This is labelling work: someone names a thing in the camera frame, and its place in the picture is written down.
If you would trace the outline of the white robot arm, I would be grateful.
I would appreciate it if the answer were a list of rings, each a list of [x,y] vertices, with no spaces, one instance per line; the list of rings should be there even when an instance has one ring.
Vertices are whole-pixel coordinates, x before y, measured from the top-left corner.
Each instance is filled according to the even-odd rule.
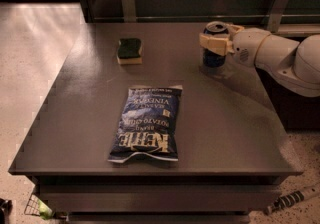
[[[266,71],[294,93],[320,96],[320,35],[299,42],[259,28],[214,21],[199,34],[199,44],[218,56],[231,55],[241,65]]]

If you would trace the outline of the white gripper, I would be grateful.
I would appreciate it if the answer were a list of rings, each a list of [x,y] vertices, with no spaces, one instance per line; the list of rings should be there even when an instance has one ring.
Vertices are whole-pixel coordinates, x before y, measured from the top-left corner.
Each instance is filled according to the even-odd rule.
[[[262,42],[271,35],[270,32],[258,28],[244,29],[243,26],[228,24],[230,34],[199,34],[200,46],[219,56],[233,54],[234,60],[246,67],[253,67],[258,49]]]

